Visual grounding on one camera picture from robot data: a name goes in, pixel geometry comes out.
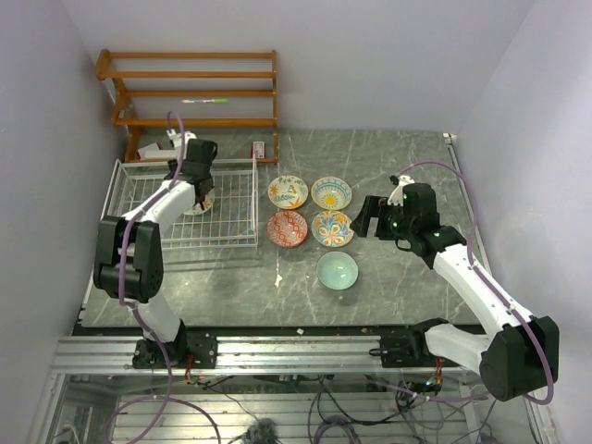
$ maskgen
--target mint green bowl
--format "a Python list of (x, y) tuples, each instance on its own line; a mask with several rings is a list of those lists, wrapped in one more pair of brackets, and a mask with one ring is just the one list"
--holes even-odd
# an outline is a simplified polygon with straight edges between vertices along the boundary
[(316, 263), (316, 275), (325, 287), (345, 290), (358, 278), (358, 265), (347, 253), (331, 252)]

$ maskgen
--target ceramic bowl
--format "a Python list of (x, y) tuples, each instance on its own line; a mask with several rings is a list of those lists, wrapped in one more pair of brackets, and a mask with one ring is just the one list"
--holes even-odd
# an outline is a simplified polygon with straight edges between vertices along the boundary
[(189, 210), (184, 211), (183, 214), (187, 216), (200, 216), (203, 213), (207, 213), (214, 206), (214, 200), (214, 189), (212, 189), (205, 195), (205, 199), (203, 200), (203, 208), (201, 205), (197, 204), (192, 206)]
[(269, 184), (267, 195), (276, 207), (293, 210), (306, 202), (308, 187), (304, 180), (296, 176), (280, 176)]
[(352, 201), (352, 189), (340, 178), (322, 178), (311, 188), (314, 202), (326, 210), (341, 210)]
[(345, 290), (358, 278), (358, 265), (347, 253), (331, 252), (316, 263), (316, 275), (325, 287)]
[(295, 211), (279, 211), (267, 221), (267, 236), (285, 248), (300, 245), (308, 234), (306, 219)]
[(323, 211), (313, 219), (313, 236), (326, 247), (342, 247), (353, 238), (351, 222), (341, 211)]

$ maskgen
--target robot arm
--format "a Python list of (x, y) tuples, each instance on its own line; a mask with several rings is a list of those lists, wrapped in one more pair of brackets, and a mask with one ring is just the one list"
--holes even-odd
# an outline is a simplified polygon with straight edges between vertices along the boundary
[[(485, 330), (485, 335), (473, 335), (444, 319), (422, 323), (418, 326), (422, 352), (480, 374), (487, 389), (502, 401), (545, 387), (547, 380), (532, 341), (519, 320), (471, 267), (464, 237), (455, 228), (440, 225), (432, 188), (415, 183), (408, 176), (390, 179), (396, 187), (393, 193), (388, 198), (366, 196), (351, 229), (366, 237), (370, 219), (377, 217), (375, 236), (382, 241), (395, 241), (400, 250), (421, 257), (456, 289)], [(528, 320), (549, 361), (553, 379), (557, 380), (557, 325), (549, 317), (534, 317), (476, 259), (473, 263), (512, 310)]]
[[(179, 136), (173, 129), (168, 131), (168, 136), (173, 144), (179, 144)], [(196, 139), (190, 132), (185, 133), (185, 139), (187, 153), (177, 180), (173, 180), (177, 160), (170, 160), (169, 173), (152, 196), (125, 215), (106, 216), (99, 224), (93, 283), (111, 298), (118, 299), (123, 232), (129, 221), (135, 220), (127, 252), (124, 301), (133, 303), (150, 328), (144, 330), (144, 339), (138, 342), (132, 362), (135, 368), (164, 366), (153, 333), (162, 340), (171, 363), (182, 363), (188, 354), (185, 326), (160, 290), (164, 276), (160, 233), (166, 232), (183, 212), (203, 204), (206, 194), (214, 187), (210, 167), (217, 145)]]

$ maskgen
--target gray marble table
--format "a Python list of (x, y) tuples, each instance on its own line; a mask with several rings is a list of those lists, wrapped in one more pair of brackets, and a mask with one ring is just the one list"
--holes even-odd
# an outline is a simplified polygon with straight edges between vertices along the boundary
[[(262, 135), (244, 131), (199, 133), (219, 145), (226, 158), (248, 156), (250, 142)], [(162, 136), (144, 136), (143, 144)], [(425, 159), (450, 162), (439, 133), (366, 130), (283, 130), (277, 166), (260, 165), (259, 246), (197, 249), (169, 253), (163, 291), (188, 326), (339, 326), (412, 324), (432, 317), (474, 323), (475, 316), (454, 289), (411, 253), (393, 242), (369, 237), (341, 248), (358, 263), (358, 281), (349, 289), (325, 288), (316, 277), (318, 259), (331, 251), (312, 235), (294, 249), (282, 249), (265, 234), (265, 223), (277, 208), (266, 194), (278, 175), (293, 174), (309, 187), (324, 176), (345, 179), (352, 200), (350, 218), (359, 213), (366, 194), (388, 195), (389, 175)], [(443, 224), (468, 235), (470, 219), (459, 183), (448, 170), (419, 166), (410, 174), (430, 183), (438, 196)], [(309, 197), (296, 210), (312, 222), (321, 210)], [(281, 280), (276, 286), (278, 275)], [(92, 289), (84, 312), (86, 327), (125, 327), (135, 321), (116, 301)]]

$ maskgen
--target white wire rack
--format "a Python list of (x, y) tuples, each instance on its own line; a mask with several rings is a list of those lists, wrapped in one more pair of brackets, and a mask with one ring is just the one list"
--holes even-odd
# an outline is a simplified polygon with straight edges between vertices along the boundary
[[(168, 172), (166, 162), (116, 161), (104, 216), (122, 216), (148, 199)], [(214, 205), (199, 216), (181, 215), (161, 233), (163, 251), (198, 247), (257, 246), (257, 164), (255, 159), (221, 159), (212, 166)]]

